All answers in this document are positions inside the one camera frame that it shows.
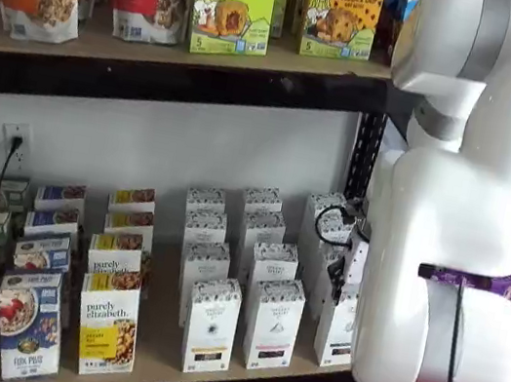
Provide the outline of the white dotted gripper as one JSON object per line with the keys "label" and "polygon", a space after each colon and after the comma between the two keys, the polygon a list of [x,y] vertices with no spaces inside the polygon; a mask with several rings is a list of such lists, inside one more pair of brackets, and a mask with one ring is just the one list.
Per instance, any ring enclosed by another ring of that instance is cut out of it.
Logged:
{"label": "white dotted gripper", "polygon": [[333,306],[337,306],[344,297],[343,281],[347,286],[358,286],[362,281],[364,267],[368,254],[367,242],[355,237],[352,239],[348,252],[341,255],[327,267],[331,286],[331,299]]}

